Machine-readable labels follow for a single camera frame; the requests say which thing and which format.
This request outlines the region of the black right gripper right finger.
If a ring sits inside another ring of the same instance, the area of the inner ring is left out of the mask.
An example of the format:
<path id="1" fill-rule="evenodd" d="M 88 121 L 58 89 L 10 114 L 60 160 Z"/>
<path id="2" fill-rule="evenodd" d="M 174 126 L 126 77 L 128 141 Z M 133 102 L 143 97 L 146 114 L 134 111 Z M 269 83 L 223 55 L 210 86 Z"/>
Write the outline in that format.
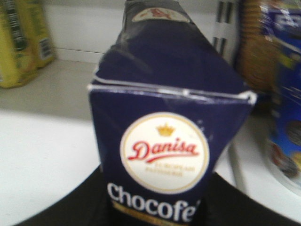
<path id="1" fill-rule="evenodd" d="M 300 225 L 251 200 L 217 173 L 210 178 L 204 207 L 199 213 L 201 226 Z"/>

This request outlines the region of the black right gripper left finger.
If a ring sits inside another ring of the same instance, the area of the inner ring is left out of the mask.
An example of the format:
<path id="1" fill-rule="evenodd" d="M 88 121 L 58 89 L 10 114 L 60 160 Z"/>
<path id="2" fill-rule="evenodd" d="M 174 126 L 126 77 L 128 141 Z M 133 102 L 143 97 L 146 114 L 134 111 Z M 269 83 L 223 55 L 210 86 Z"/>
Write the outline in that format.
<path id="1" fill-rule="evenodd" d="M 18 221 L 15 226 L 98 226 L 104 194 L 101 167 L 74 190 L 45 210 Z"/>

